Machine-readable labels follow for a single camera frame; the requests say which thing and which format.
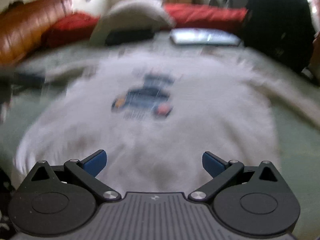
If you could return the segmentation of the red blanket roll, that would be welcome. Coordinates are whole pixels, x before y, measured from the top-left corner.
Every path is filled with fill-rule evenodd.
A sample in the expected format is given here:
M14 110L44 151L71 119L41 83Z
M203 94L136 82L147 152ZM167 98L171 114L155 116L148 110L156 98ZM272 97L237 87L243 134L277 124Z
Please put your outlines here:
M236 33L247 14L246 8L228 9L201 4L166 3L165 11L176 28L219 29Z

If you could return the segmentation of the wooden headboard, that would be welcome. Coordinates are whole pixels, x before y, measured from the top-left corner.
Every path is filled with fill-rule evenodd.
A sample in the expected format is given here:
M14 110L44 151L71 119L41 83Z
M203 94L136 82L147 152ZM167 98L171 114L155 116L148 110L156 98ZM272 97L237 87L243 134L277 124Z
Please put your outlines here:
M36 0L1 13L1 67L22 61L41 45L41 36L70 15L70 0Z

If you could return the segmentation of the green quilted bed cover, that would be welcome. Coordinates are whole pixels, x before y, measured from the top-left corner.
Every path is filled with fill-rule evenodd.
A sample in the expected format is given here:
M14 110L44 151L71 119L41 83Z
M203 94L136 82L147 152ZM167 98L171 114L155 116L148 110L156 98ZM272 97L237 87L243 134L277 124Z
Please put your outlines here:
M160 33L149 41L110 48L94 48L86 42L80 42L32 56L22 64L21 70L45 74L50 83L43 89L26 89L18 95L12 95L9 103L1 105L1 166L11 179L13 159L28 128L51 103L65 94L76 79L86 75L85 70L75 69L78 62L101 60L130 52L199 56L204 50L214 49L249 50L271 60L251 48L176 46L167 33ZM318 87L281 64L278 65L294 76L295 86L304 95L319 101ZM273 100L271 108L280 156L280 164L275 166L297 196L302 208L295 234L299 239L314 239L319 235L319 125L312 124L279 100Z

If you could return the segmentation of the white printed sweatshirt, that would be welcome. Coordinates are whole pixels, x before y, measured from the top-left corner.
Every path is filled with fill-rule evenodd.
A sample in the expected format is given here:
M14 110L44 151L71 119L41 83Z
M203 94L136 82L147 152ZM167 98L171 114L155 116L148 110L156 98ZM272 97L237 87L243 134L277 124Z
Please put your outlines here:
M204 151L279 166L271 102L319 125L319 101L280 65L243 49L199 56L130 52L78 62L76 79L28 128L13 159L20 185L39 160L61 165L103 149L99 179L126 191L190 192L209 180Z

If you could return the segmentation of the red pillow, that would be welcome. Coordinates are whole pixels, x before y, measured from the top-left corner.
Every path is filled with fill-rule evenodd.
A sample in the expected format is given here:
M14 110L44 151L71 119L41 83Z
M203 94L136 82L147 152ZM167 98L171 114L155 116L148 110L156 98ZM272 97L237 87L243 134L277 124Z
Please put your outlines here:
M41 45L53 49L90 38L98 17L84 12L75 12L54 23L41 36Z

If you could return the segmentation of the black backpack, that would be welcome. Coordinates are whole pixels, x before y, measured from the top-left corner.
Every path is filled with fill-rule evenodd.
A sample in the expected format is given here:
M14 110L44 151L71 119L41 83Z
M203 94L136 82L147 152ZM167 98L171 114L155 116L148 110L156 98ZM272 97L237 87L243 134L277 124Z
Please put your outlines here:
M300 73L313 54L315 29L307 0L247 0L239 31L244 45Z

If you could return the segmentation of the light blue book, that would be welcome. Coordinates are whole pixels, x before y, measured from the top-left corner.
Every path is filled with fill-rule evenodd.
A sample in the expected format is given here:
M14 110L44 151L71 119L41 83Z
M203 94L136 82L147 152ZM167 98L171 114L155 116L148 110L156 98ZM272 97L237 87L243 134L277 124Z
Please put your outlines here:
M178 28L170 32L170 39L179 45L239 46L242 42L236 35L218 29Z

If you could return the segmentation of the grey pillow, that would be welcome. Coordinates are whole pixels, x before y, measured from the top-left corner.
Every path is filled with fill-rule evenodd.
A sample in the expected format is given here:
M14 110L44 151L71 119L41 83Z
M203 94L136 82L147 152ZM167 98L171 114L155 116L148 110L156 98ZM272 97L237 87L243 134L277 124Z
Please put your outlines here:
M122 0L98 20L90 39L92 46L103 46L113 31L171 29L175 20L165 11L163 0Z

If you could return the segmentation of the black folded cloth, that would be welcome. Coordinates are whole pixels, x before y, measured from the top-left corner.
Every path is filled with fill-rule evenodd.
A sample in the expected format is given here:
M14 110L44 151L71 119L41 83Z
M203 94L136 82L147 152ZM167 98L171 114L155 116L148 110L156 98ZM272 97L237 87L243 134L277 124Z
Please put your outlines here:
M108 34L105 45L117 46L123 43L149 40L152 39L154 35L155 32L151 29L112 31Z

